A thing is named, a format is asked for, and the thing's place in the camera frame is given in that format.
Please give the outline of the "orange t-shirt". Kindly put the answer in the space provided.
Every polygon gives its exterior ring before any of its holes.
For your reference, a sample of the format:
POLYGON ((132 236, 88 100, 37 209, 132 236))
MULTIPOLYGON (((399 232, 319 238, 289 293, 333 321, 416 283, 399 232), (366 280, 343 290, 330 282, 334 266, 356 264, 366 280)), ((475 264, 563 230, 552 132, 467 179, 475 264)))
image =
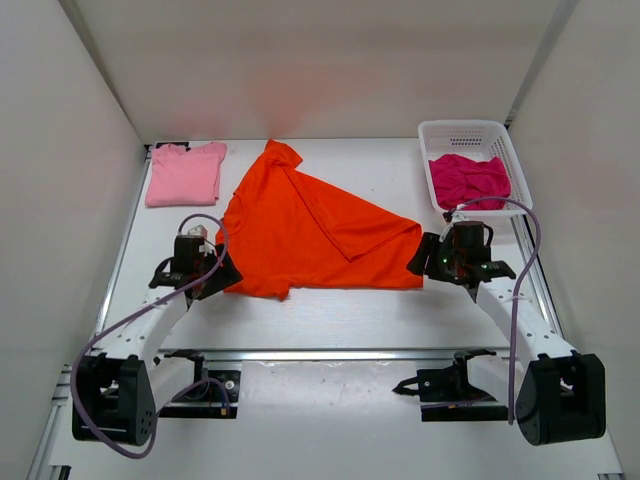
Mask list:
POLYGON ((284 300, 293 288, 421 288, 406 267, 421 226, 298 171, 302 161, 270 140, 234 191, 216 235, 242 276, 228 292, 284 300))

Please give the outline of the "light pink t-shirt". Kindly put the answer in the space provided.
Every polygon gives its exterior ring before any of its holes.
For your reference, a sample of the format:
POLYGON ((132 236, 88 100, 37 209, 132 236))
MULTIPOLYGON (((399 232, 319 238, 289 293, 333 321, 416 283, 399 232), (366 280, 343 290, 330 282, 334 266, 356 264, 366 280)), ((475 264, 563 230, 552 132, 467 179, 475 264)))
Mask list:
POLYGON ((148 208, 212 206, 219 199, 220 169, 227 145, 209 142, 187 147, 165 144, 151 152, 148 208))

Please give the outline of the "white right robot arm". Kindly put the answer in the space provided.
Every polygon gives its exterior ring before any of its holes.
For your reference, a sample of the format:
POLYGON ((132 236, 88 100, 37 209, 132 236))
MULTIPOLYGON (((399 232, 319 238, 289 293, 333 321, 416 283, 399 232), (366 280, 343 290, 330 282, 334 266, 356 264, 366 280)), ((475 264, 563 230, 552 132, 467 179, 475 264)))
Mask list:
POLYGON ((426 233, 407 269, 463 287, 509 342, 506 359, 489 349, 458 351, 451 365, 420 369, 394 388, 420 400, 423 421, 512 418, 532 445, 596 439, 606 430, 605 368, 549 325, 516 287, 511 267, 492 257, 493 230, 457 221, 426 233))

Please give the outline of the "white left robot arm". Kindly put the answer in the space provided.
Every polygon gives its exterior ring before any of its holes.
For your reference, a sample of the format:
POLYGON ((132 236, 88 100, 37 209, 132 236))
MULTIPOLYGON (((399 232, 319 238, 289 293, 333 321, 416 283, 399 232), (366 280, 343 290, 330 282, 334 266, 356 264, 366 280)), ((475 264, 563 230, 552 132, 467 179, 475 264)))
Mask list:
POLYGON ((163 410, 234 417, 239 371, 210 370, 203 352, 165 352, 162 345, 194 303, 241 278, 224 244, 209 241, 203 227, 177 235, 172 256, 153 273, 141 315, 105 335, 74 368, 73 437, 141 447, 153 440, 163 410))

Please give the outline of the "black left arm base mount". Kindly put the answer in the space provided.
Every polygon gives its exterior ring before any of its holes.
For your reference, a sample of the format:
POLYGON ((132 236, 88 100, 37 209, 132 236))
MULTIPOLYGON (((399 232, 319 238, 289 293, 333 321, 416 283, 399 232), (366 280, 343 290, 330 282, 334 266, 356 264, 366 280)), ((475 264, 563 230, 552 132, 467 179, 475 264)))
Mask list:
POLYGON ((209 378, 206 384, 192 387, 169 402, 159 413, 161 418, 236 419, 241 390, 241 366, 209 359, 203 352, 176 350, 163 359, 190 362, 190 383, 209 378))

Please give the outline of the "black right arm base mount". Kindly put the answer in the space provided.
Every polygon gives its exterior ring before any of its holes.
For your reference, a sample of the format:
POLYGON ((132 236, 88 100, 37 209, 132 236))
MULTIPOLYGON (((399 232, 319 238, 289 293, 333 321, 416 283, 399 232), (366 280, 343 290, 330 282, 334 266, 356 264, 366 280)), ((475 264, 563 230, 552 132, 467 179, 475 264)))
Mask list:
POLYGON ((487 392, 471 385, 468 366, 476 358, 497 360, 494 351, 475 349, 458 351, 446 368, 421 368, 414 377, 401 380, 392 392, 402 396, 417 396, 422 422, 503 421, 508 417, 506 406, 487 392))

